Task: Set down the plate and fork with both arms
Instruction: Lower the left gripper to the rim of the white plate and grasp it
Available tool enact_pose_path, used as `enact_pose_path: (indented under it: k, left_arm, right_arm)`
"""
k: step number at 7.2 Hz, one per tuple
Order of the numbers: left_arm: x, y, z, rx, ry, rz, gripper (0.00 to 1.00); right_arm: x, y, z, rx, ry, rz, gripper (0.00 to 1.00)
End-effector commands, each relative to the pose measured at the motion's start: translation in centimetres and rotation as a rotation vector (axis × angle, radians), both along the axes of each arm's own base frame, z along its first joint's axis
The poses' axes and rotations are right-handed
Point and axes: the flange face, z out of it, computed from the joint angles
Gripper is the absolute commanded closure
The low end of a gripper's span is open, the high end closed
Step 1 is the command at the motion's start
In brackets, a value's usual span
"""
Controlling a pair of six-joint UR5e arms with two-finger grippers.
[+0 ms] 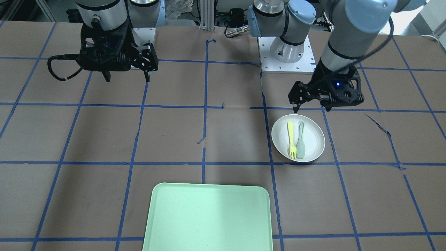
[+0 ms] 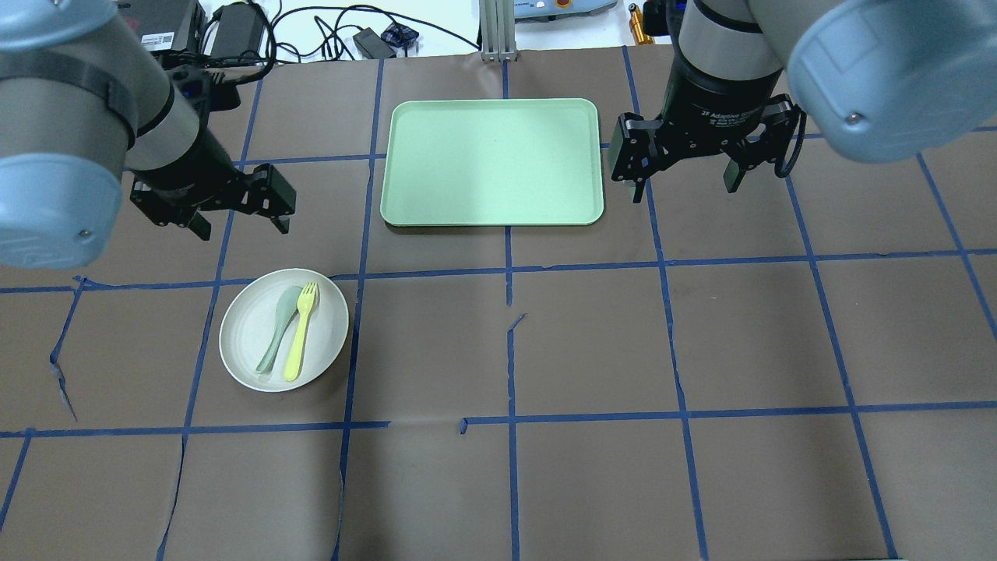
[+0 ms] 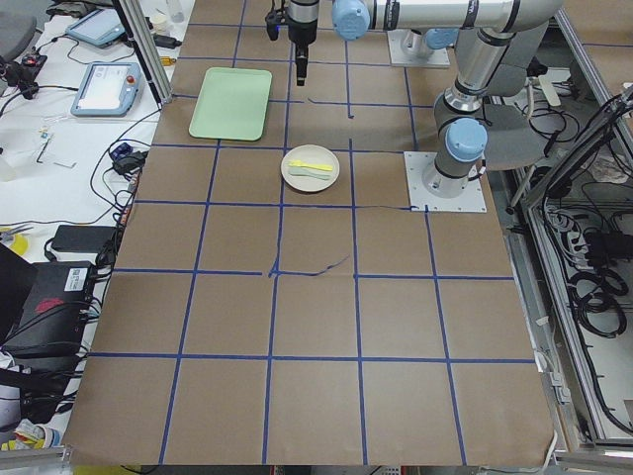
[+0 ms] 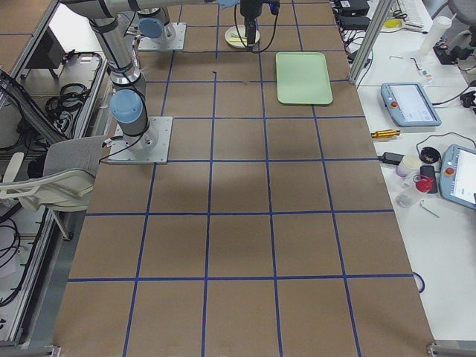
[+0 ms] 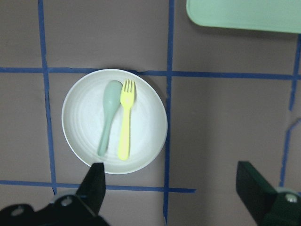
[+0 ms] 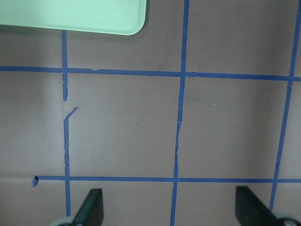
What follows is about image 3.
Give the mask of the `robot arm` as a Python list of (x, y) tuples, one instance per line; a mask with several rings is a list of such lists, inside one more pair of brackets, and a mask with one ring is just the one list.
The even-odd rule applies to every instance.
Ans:
[(494, 106), (485, 123), (484, 99), (522, 88), (561, 6), (559, 1), (335, 1), (331, 21), (349, 42), (369, 31), (457, 31), (457, 76), (434, 106), (441, 146), (431, 168), (443, 178), (461, 179), (476, 162), (499, 171), (540, 158), (526, 120), (509, 106)]
[(403, 51), (414, 57), (428, 57), (437, 50), (453, 45), (459, 35), (458, 29), (435, 28), (428, 30), (411, 29), (403, 39)]

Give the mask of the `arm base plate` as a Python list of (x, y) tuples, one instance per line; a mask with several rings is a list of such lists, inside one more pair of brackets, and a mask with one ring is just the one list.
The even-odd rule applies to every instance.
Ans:
[(409, 206), (413, 211), (485, 213), (487, 205), (478, 170), (462, 178), (448, 178), (435, 167), (436, 152), (404, 153)]
[(388, 32), (391, 65), (448, 68), (447, 48), (454, 42), (452, 29), (394, 30)]

